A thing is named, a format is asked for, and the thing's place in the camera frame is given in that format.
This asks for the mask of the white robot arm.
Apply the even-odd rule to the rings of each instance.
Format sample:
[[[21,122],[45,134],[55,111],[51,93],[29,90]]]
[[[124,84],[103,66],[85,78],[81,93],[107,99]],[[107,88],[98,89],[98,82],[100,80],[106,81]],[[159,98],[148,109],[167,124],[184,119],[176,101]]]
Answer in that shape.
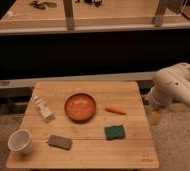
[[[160,122],[164,110],[173,99],[190,108],[190,64],[182,62],[158,70],[153,76],[153,83],[146,95],[152,107],[153,125]]]

